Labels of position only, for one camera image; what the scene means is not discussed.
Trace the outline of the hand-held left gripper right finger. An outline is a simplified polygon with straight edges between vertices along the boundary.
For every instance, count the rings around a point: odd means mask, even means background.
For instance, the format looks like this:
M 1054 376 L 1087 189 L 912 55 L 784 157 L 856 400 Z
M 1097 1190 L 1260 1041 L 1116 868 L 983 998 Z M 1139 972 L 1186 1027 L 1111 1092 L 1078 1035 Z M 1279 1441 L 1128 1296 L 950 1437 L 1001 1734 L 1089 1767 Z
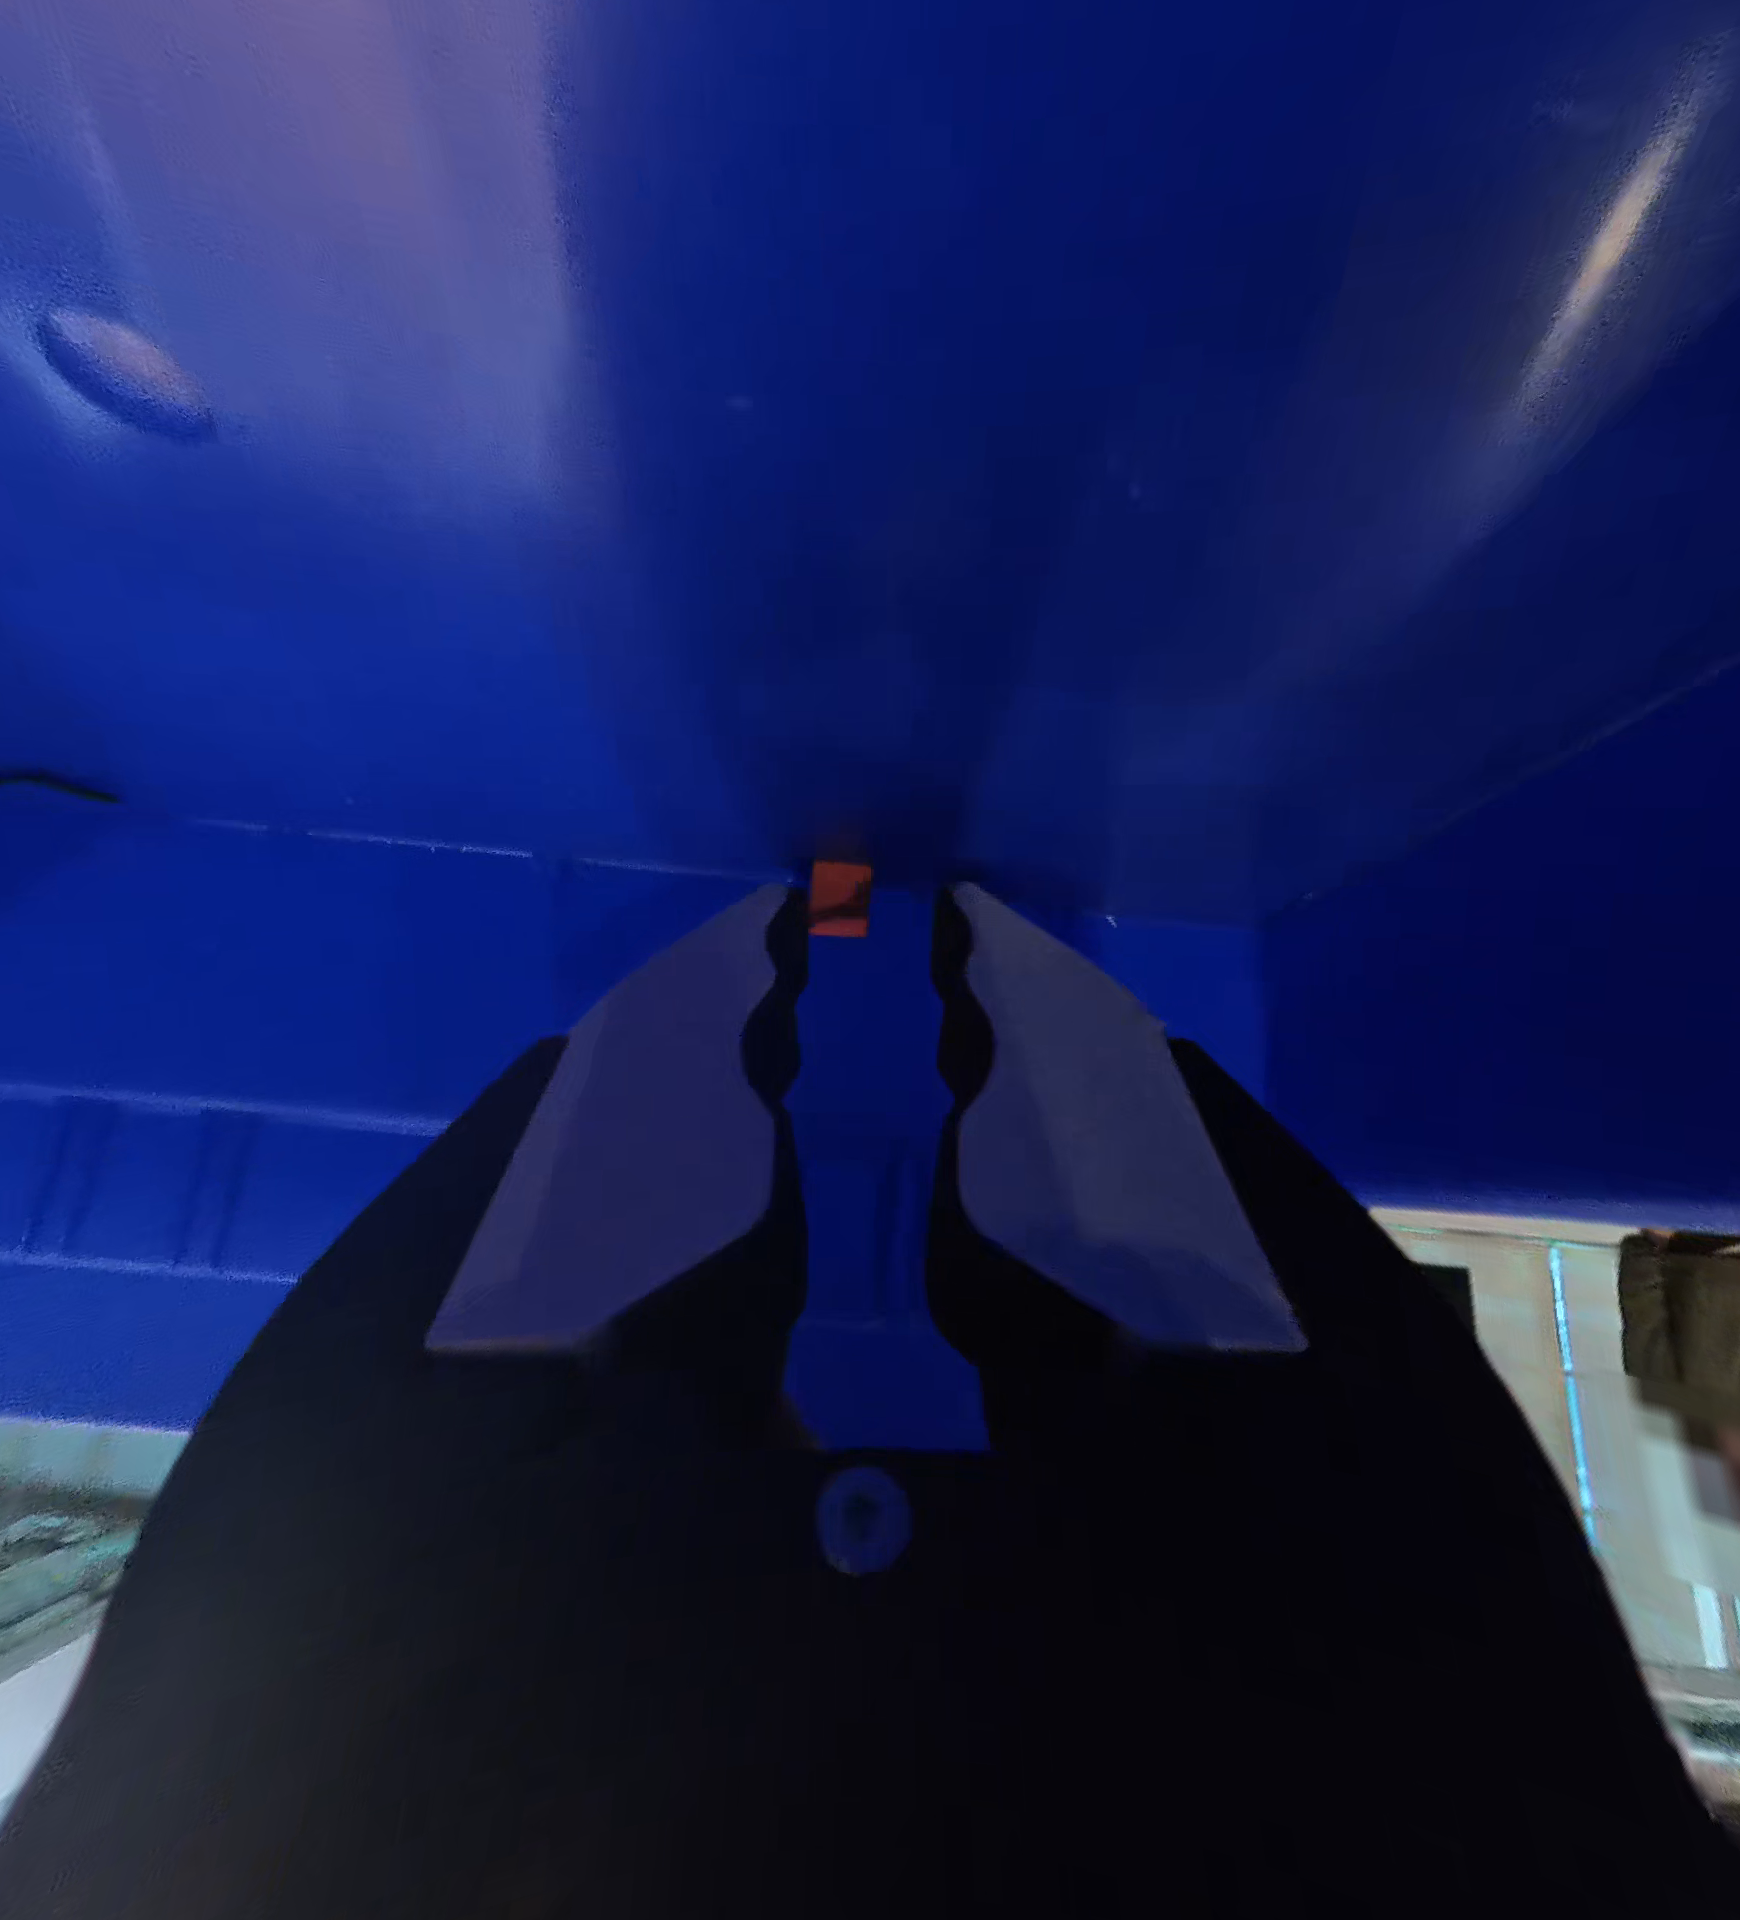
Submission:
M 1303 1350 L 1149 1004 L 971 880 L 937 899 L 933 976 L 956 1223 L 1139 1345 Z

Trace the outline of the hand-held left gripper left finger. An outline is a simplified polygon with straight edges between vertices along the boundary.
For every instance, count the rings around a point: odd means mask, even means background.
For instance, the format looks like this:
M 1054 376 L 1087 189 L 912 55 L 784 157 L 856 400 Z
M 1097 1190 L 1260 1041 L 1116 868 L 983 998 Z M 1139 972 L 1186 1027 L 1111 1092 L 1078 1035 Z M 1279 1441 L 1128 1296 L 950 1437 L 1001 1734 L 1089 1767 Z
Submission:
M 611 985 L 543 1095 L 435 1313 L 432 1350 L 579 1350 L 764 1217 L 777 1122 L 744 1031 L 784 981 L 767 882 Z

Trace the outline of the blue plastic bin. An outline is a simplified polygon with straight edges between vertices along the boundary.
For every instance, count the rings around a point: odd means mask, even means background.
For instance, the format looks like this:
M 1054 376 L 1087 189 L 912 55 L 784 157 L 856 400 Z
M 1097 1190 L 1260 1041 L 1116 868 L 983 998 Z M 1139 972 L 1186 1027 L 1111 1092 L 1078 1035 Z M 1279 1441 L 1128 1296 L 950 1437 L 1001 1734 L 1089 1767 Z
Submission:
M 815 860 L 835 1434 L 953 876 L 1371 1202 L 1740 1221 L 1740 4 L 0 4 L 0 1414 Z

